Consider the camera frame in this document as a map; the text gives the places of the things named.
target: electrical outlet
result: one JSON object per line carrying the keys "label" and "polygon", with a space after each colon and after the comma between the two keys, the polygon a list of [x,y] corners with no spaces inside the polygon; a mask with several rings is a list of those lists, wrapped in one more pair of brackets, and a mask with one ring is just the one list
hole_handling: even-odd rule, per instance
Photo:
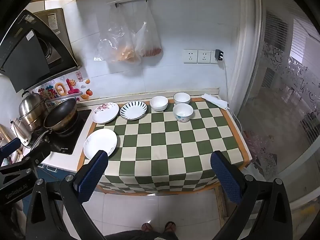
{"label": "electrical outlet", "polygon": [[218,62],[216,61],[214,54],[216,53],[215,50],[211,51],[211,59],[210,59],[210,64],[218,64]]}
{"label": "electrical outlet", "polygon": [[183,50],[183,62],[184,63],[197,63],[198,51],[184,49]]}
{"label": "electrical outlet", "polygon": [[210,63],[210,50],[198,50],[198,64],[200,63]]}

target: range hood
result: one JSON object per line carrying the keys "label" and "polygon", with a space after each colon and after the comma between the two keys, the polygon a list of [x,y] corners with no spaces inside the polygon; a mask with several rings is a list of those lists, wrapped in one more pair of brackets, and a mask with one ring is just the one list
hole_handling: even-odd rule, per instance
{"label": "range hood", "polygon": [[20,13],[0,45],[0,73],[10,78],[16,92],[36,88],[79,68],[50,27],[28,10]]}

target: pot lid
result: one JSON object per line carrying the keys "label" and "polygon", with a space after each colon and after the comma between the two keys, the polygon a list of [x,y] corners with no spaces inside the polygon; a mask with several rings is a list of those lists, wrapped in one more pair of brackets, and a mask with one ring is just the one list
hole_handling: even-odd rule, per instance
{"label": "pot lid", "polygon": [[19,105],[19,115],[23,117],[24,115],[28,114],[31,110],[33,110],[39,103],[41,102],[42,98],[38,93],[30,94],[28,90],[23,92],[22,97],[27,95]]}

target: striped plate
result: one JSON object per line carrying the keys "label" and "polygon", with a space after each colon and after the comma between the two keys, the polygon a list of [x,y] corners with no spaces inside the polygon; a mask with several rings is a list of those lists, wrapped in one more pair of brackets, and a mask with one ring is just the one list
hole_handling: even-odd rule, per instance
{"label": "striped plate", "polygon": [[126,120],[136,120],[141,118],[147,111],[147,105],[142,101],[132,101],[126,103],[120,109],[120,115]]}

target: gas stove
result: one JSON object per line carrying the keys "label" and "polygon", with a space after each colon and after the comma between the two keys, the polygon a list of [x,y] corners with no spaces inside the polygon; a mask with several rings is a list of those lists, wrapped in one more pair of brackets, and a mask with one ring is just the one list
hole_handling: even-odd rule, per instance
{"label": "gas stove", "polygon": [[[79,117],[75,124],[75,131],[65,137],[60,137],[58,134],[56,134],[54,131],[47,135],[46,141],[49,142],[51,151],[57,152],[57,153],[63,153],[63,154],[69,154],[71,155],[77,140],[79,138],[79,135],[82,131],[82,128],[84,127],[85,122],[87,121],[91,110],[82,110],[78,111]],[[41,128],[37,131],[34,131],[32,133],[32,137],[30,140],[30,143],[28,144],[28,147],[31,147],[34,142],[39,138],[39,136],[45,131],[45,128]]]}

